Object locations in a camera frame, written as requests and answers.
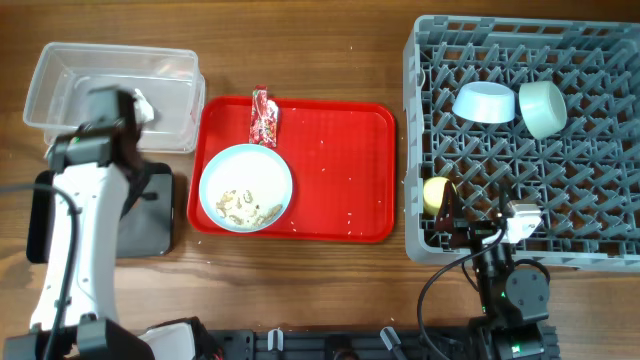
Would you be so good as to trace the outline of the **red snack wrapper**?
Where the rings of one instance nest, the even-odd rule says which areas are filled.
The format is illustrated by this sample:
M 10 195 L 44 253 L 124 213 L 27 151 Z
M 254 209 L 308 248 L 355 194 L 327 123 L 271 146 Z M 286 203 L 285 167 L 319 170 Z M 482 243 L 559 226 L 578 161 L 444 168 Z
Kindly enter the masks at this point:
M 274 149 L 277 146 L 279 107 L 269 98 L 266 86 L 256 86 L 252 92 L 249 142 Z

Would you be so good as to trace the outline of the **light blue plate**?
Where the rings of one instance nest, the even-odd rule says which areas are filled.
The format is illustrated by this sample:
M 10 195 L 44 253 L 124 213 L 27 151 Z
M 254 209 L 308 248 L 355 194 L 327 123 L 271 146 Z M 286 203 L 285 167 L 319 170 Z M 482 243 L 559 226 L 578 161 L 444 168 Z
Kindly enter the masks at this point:
M 253 233 L 273 225 L 287 210 L 293 196 L 293 177 L 283 158 L 260 145 L 231 146 L 215 155 L 204 167 L 199 183 L 199 204 L 206 216 L 220 228 L 234 233 Z M 215 203 L 229 190 L 249 190 L 256 198 L 282 209 L 266 225 L 242 229 L 229 225 L 215 212 Z

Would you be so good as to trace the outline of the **light blue bowl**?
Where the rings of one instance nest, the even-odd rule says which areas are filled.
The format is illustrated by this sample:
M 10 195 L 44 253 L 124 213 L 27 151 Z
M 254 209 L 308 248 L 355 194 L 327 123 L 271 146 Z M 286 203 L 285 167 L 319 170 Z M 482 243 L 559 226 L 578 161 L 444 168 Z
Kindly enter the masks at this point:
M 502 124 L 515 118 L 515 93 L 499 83 L 476 81 L 462 86 L 453 113 L 483 124 Z

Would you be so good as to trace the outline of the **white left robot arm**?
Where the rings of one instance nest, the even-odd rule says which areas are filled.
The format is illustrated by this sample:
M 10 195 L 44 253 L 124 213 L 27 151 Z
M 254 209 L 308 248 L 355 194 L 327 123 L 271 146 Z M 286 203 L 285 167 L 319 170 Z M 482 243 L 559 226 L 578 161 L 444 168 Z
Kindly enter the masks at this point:
M 10 337 L 6 359 L 208 359 L 216 345 L 196 318 L 135 335 L 117 320 L 114 272 L 119 224 L 150 173 L 137 143 L 153 108 L 139 90 L 88 94 L 88 120 L 46 153 L 50 184 L 2 187 L 46 192 L 53 226 L 45 283 L 29 331 Z

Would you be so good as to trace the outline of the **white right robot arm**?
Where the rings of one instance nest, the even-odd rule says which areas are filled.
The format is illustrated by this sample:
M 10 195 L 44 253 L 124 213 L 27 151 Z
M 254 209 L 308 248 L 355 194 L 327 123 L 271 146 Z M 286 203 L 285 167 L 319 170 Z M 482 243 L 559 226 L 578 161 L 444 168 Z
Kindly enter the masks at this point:
M 475 271 L 483 315 L 469 321 L 470 350 L 480 359 L 552 359 L 557 350 L 547 342 L 550 273 L 540 262 L 513 258 L 515 246 L 542 224 L 542 211 L 533 202 L 499 191 L 499 216 L 494 220 L 468 219 L 451 182 L 443 188 L 435 230 L 451 235 L 453 248 L 470 254 L 447 265 L 466 262 Z

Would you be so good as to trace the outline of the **mint green bowl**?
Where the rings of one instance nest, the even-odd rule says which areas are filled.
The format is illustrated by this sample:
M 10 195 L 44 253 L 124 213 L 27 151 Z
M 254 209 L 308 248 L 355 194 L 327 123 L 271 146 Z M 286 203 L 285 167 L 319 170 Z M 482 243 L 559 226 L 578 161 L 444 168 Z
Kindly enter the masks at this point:
M 567 123 L 567 108 L 562 92 L 551 81 L 523 84 L 519 106 L 529 133 L 538 140 L 559 133 Z

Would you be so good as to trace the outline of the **yellow plastic cup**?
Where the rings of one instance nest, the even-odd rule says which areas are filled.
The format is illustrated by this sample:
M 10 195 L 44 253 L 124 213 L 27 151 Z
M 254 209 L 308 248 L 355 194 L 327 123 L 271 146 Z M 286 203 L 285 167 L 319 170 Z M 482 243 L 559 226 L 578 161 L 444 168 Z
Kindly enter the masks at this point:
M 425 212 L 436 216 L 442 204 L 444 188 L 450 180 L 445 177 L 432 177 L 424 181 L 423 203 Z

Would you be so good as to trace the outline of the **white tissue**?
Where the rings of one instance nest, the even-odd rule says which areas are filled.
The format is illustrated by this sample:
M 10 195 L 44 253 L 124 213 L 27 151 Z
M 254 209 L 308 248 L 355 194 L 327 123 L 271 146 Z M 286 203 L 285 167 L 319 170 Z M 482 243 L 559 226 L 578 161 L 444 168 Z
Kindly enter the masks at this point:
M 155 110 L 138 88 L 134 89 L 134 110 L 136 122 L 146 124 L 155 119 Z

